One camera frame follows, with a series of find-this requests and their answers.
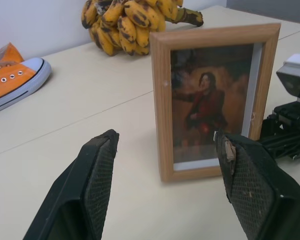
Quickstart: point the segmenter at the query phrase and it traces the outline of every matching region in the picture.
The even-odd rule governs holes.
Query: sneaker
[[[9,67],[11,65],[19,64],[24,59],[18,52],[15,46],[11,43],[5,45],[0,49],[0,67]]]
[[[0,111],[37,91],[50,73],[50,64],[37,57],[1,67]]]

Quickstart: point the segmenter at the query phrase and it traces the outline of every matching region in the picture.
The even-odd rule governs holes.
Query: camera
[[[300,158],[300,54],[291,56],[276,74],[297,100],[275,107],[263,120],[259,142],[274,159]]]
[[[300,101],[300,54],[294,54],[276,72],[286,91]]]

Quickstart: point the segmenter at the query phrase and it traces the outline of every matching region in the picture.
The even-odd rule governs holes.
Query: red jacket
[[[222,113],[225,100],[225,93],[223,91],[214,89],[208,95],[204,95],[202,91],[190,94],[178,93],[176,99],[193,102],[185,118],[187,129],[196,127],[200,123],[209,124],[214,128],[225,127],[227,125]],[[192,114],[196,114],[196,119],[190,118]]]

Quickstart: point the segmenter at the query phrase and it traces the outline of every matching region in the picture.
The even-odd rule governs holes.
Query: photo
[[[218,129],[241,134],[254,44],[171,51],[173,162],[217,158]]]

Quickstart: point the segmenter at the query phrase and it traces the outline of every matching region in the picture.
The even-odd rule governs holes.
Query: table surface
[[[207,8],[202,14],[203,28],[280,22],[280,39],[300,31],[299,23],[221,6]],[[189,28],[193,27],[185,23],[167,26],[170,31]],[[0,153],[153,90],[150,56],[108,57],[89,43],[44,59],[52,65],[51,78],[35,94],[0,112]]]
[[[232,10],[213,7],[203,11],[206,25],[210,11],[229,15],[213,18],[224,26],[234,19]],[[284,26],[273,72],[300,53],[300,32],[289,36]],[[220,177],[160,182],[150,57],[105,57],[87,44],[45,59],[53,66],[49,82],[0,112],[0,240],[22,239],[54,180],[108,129],[120,140],[103,240],[246,239]],[[294,99],[273,76],[266,114]],[[300,184],[300,160],[280,166]]]

